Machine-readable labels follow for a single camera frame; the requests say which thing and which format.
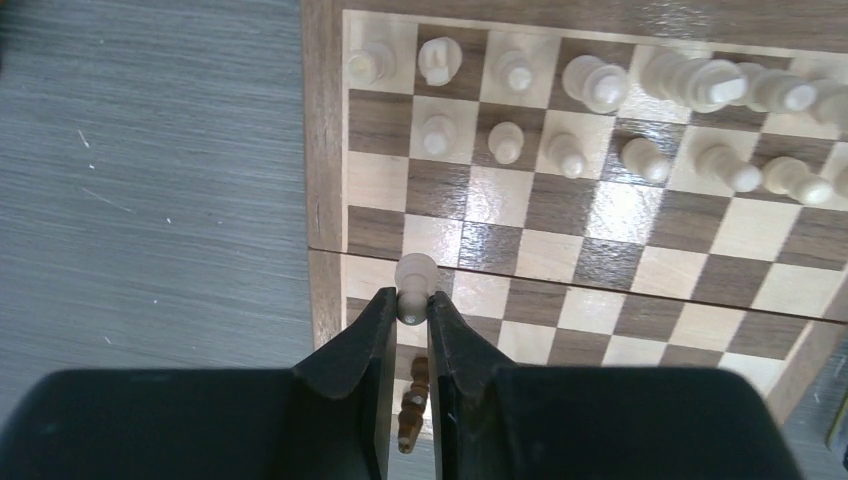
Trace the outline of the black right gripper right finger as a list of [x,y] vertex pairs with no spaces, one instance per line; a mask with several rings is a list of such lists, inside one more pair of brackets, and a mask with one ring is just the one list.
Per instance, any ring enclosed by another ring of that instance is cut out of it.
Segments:
[[444,292],[427,305],[440,479],[797,479],[743,377],[701,367],[522,366]]

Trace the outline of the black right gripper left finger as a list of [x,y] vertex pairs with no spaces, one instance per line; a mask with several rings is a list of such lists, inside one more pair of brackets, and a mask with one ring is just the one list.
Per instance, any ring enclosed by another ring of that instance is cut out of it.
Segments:
[[5,479],[383,479],[397,292],[285,369],[76,369],[1,433]]

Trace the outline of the light wooden queen piece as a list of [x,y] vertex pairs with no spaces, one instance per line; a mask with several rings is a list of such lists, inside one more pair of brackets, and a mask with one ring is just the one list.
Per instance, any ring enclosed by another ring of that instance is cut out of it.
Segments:
[[592,55],[571,60],[563,69],[561,84],[569,97],[598,114],[618,110],[630,90],[624,68]]

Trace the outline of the light wooden rook corner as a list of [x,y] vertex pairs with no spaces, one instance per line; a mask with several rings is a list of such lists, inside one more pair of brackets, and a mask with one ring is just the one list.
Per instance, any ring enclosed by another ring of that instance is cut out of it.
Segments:
[[395,50],[386,42],[372,41],[349,52],[346,71],[357,85],[388,80],[396,71]]

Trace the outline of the light wooden king piece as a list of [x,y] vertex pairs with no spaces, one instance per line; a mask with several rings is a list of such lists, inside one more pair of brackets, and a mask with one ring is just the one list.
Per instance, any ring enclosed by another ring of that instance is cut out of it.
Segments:
[[642,68],[644,91],[659,100],[672,101],[698,113],[711,113],[744,97],[749,82],[733,62],[689,58],[661,50]]

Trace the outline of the dark pawn far left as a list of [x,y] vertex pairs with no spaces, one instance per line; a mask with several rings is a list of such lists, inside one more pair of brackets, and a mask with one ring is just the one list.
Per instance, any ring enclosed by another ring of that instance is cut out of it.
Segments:
[[416,445],[423,426],[423,415],[429,398],[429,363],[427,357],[416,357],[410,374],[410,389],[403,394],[398,415],[398,450],[410,454]]

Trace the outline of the wooden chessboard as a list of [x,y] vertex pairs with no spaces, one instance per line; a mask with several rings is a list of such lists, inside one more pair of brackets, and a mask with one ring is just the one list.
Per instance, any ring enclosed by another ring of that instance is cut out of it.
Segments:
[[[847,131],[808,113],[745,106],[698,113],[649,96],[639,77],[661,50],[847,85],[843,1],[304,1],[306,208],[313,343],[349,326],[410,253],[437,264],[470,326],[512,360],[540,365],[706,366],[742,375],[786,420],[847,330],[847,199],[803,205],[761,185],[734,192],[698,175],[717,144],[763,168],[801,160],[829,181],[847,167]],[[443,86],[419,72],[421,46],[462,49]],[[396,71],[357,85],[349,52],[388,43]],[[523,51],[532,86],[494,78]],[[592,55],[630,90],[598,114],[569,97],[565,66]],[[446,115],[442,156],[421,143]],[[501,122],[521,156],[494,160]],[[570,133],[587,159],[563,176],[545,154]],[[662,183],[620,161],[647,138],[670,160]]]

